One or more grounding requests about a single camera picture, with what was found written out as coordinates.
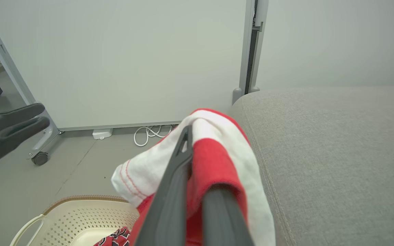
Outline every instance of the basket handle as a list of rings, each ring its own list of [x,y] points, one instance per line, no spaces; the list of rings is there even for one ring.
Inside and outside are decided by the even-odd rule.
[[[19,230],[19,232],[16,233],[16,236],[14,236],[13,240],[11,240],[10,246],[16,246],[17,242],[19,241],[19,239],[21,238],[22,234],[28,229],[30,228],[30,226],[32,224],[34,224],[35,222],[41,220],[42,222],[40,223],[39,228],[37,228],[36,232],[34,233],[33,237],[30,239],[30,241],[28,242],[27,246],[29,246],[31,244],[31,242],[33,241],[33,239],[36,237],[37,233],[39,232],[39,230],[42,228],[43,225],[43,217],[45,217],[45,215],[39,215],[33,219],[31,219],[30,221],[27,222],[27,224],[24,224],[24,226],[22,226],[22,228]]]

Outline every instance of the caster wheel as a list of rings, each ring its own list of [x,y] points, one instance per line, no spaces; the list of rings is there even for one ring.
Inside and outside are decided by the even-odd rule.
[[[36,164],[37,166],[41,166],[45,163],[48,162],[48,160],[50,159],[50,157],[48,156],[48,153],[45,152],[39,152],[37,153],[37,155],[35,155],[31,161]]]

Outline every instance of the basket bottom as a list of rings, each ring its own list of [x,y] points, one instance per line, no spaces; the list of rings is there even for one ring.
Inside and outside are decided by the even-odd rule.
[[[102,238],[116,232],[117,228],[92,228],[78,234],[70,246],[93,246]]]

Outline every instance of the white fabric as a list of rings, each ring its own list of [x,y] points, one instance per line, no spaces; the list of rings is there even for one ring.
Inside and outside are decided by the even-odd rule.
[[[249,230],[255,245],[275,245],[273,216],[255,155],[235,124],[217,113],[195,111],[163,141],[119,165],[111,179],[116,191],[135,207],[155,193],[182,129],[190,124],[193,126],[193,145],[200,139],[211,138],[227,150],[246,192]]]

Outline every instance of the gray upholstery fabric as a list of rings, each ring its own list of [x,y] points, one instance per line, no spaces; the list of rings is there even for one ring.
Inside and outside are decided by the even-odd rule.
[[[254,92],[230,115],[283,245],[394,246],[394,87]]]

